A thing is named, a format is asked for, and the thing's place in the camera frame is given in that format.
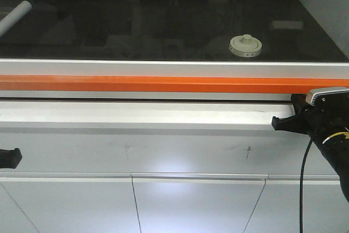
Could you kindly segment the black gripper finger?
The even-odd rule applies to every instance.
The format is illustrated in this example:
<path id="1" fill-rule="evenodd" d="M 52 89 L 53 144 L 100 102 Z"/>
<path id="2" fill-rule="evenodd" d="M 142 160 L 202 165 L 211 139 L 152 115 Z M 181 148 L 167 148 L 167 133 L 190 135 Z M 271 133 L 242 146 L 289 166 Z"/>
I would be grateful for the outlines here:
<path id="1" fill-rule="evenodd" d="M 19 148 L 14 150 L 0 149 L 0 168 L 17 168 L 22 159 Z"/>

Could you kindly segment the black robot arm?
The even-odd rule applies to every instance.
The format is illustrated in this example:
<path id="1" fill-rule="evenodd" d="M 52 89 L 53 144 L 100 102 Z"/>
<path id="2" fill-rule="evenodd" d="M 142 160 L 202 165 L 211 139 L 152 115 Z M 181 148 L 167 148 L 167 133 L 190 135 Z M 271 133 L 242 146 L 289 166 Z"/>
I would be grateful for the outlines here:
<path id="1" fill-rule="evenodd" d="M 339 175 L 348 194 L 348 113 L 306 104 L 299 95 L 291 104 L 3 101 L 1 127 L 64 129 L 97 132 L 149 131 L 243 136 L 245 143 L 261 132 L 281 132 L 281 145 L 290 133 L 310 137 Z"/>

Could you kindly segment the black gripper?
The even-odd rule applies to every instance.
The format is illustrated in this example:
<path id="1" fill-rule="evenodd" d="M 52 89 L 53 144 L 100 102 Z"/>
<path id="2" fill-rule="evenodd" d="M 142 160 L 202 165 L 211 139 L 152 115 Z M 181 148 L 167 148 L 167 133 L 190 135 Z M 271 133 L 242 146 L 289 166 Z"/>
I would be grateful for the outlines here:
<path id="1" fill-rule="evenodd" d="M 310 108 L 305 94 L 292 94 L 291 103 L 295 113 Z M 272 127 L 277 131 L 310 134 L 318 146 L 336 142 L 348 143 L 348 100 L 326 99 L 311 107 L 304 117 L 301 114 L 286 118 L 272 117 Z"/>

